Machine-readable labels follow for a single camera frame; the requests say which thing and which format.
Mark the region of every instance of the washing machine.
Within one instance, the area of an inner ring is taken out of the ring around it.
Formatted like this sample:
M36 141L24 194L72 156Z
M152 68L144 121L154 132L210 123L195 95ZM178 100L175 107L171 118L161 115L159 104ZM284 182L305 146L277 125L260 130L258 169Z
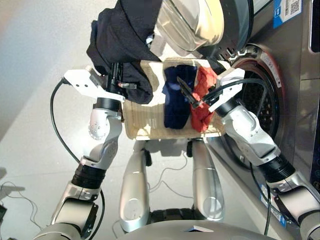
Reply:
M261 127L273 137L287 160L319 191L319 0L282 1L286 13L297 10L296 3L300 13L280 25L275 20L279 2L270 1L254 14L245 48L236 54L224 48L225 51L214 53L212 57L244 69L245 78L258 78L267 83L266 96L261 86L247 84L236 98L257 114ZM227 135L208 142L233 173L262 199L252 179L249 162L235 142ZM264 178L258 170L254 172L263 187ZM276 217L300 239L293 223L279 215Z
M198 2L164 0L167 11L160 11L157 25L161 34L175 48L178 45L189 52L196 49L217 74L224 71L217 61L227 61L233 68L244 69L245 78L264 81L267 92L258 84L244 84L235 97L257 115L262 129L274 139L286 159L319 191L319 0ZM221 7L202 2L217 2ZM202 23L214 18L212 25L200 25L200 13L205 12L202 6L211 13ZM214 23L223 23L223 30ZM208 139L208 143L234 175L262 199L249 161L235 142L225 134ZM254 173L263 188L265 179L257 169ZM294 224L281 215L276 217L300 239Z

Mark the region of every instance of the black cable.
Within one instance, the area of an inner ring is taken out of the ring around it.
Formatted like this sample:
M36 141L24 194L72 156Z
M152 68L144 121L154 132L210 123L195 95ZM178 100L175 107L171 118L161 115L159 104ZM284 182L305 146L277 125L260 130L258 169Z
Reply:
M270 225L270 218L271 218L271 192L270 187L268 184L266 184L266 190L268 192L268 213L266 215L266 222L265 222L265 228L264 228L264 235L268 235L269 225Z
M55 95L58 91L58 89L61 87L62 84L67 84L67 80L65 78L62 78L60 80L60 82L58 82L58 84L55 86L55 88L52 91L51 94L51 98L50 98L50 116L51 116L51 122L52 122L52 126L53 126L53 130L56 134L56 136L58 137L58 139L60 140L60 142L62 143L62 145L64 146L65 150L67 150L67 152L73 157L73 159L77 162L80 163L79 159L76 157L76 155L74 155L74 153L70 150L70 148L67 146L67 144L65 143L65 141L63 140L63 138L61 137L58 129L57 129L57 125L56 125L56 121L55 121L55 116L54 116L54 99L55 99Z
M93 231L92 235L90 236L89 240L94 239L94 236L95 236L96 233L98 232L98 230L99 230L99 228L100 228L100 226L101 226L102 220L104 219L104 215L105 215L106 203L105 203L105 195L104 195L104 192L103 192L102 190L100 191L100 195L101 195L101 201L102 201L101 216L100 216L99 222L98 222L98 224L96 225L96 228L95 228L95 230Z
M224 89L230 88L232 86L238 85L238 84L259 84L261 86L263 86L263 89L266 90L268 88L267 84L258 78L246 78L246 79L241 79L238 81L234 81L234 82L230 82L226 85L222 85L214 90L212 90L211 92L209 92L207 95L205 95L202 100L209 104L210 102L214 101L215 99L217 99L217 97L219 97L222 93Z
M259 186L259 183L256 179L256 176L254 174L254 170L253 170L253 167L252 167L252 163L250 162L250 172L251 172L251 176L253 178L253 181L256 185L256 187L258 188L260 194L262 195L263 199L270 205L270 207L278 214L280 214L281 216L283 216L285 218L286 221L290 221L292 223L294 223L293 221L291 221L291 219L289 217L287 217L286 215L284 215L283 213L281 213L278 209L276 209L272 204L271 202L267 199L266 195L264 194L264 192L261 190L260 186Z
M56 125L56 121L55 121L55 115L54 115L54 99L55 99L55 95L58 91L58 89L61 87L62 84L70 84L65 78L62 78L60 80L60 82L58 82L58 84L55 86L55 88L52 91L51 94L51 98L50 98L50 116L51 116L51 122L52 122L52 126L53 126L53 130L56 134L56 136L58 137L58 139L60 140L60 142L62 143L62 145L64 146L64 148L67 150L67 152L72 156L72 158L77 162L80 163L80 160L76 157L76 155L70 150L70 148L67 146L67 144L65 143L65 141L63 140L63 138L61 137L58 129L57 129L57 125ZM101 202L102 202L102 210L101 210L101 216L99 219L98 224L96 225L95 230L93 231L92 235L90 236L89 240L92 240L94 238L94 236L96 235L97 231L99 230L102 220L104 218L105 215L105 210L106 210L106 202L105 202L105 195L104 192L102 191L102 189L100 190L100 196L101 196Z

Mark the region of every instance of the navy blue cloth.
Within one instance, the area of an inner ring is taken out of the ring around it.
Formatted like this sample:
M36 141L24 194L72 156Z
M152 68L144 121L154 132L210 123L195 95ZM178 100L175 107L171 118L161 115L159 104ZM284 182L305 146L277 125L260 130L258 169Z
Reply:
M164 70L166 82L162 93L165 94L164 126L171 129L182 129L190 115L188 99L180 91L177 77L194 90L197 67L190 65L171 66Z

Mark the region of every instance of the gray floor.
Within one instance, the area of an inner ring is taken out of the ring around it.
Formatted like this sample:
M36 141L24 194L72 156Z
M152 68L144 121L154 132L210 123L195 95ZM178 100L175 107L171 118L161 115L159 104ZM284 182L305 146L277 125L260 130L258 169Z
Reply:
M42 227L50 222L77 167L52 129L50 95L66 70L90 64L86 56L90 22L103 8L114 4L113 0L0 0L0 185L11 181L21 188L22 194L37 204L36 220ZM93 103L93 99L79 95L68 86L63 86L56 95L57 126L78 157L84 145L92 141L87 124ZM115 239L111 227L119 218L122 177L134 143L123 130L119 154L102 186L106 213L97 240ZM186 145L183 141L163 141L150 146L153 165L147 168L147 173L150 185L154 186L165 167L184 165L185 158L181 154ZM163 178L180 194L192 196L191 159L183 170L167 171ZM227 206L224 221L258 232L241 201L234 196L233 186L224 176L220 178ZM5 190L18 196L15 188L6 187ZM2 238L31 239L39 231L29 221L31 204L3 194L0 200L8 209L0 227ZM152 210L189 208L192 203L192 199L176 195L163 184L150 194ZM118 224L114 228L118 235L123 234Z

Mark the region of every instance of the blue label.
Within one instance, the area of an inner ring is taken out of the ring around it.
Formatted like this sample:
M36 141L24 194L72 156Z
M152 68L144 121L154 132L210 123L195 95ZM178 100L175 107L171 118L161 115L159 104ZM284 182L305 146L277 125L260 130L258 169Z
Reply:
M274 0L273 28L299 15L302 7L302 0Z
M281 19L281 1L274 0L274 17L273 17L273 28L277 28L283 24Z

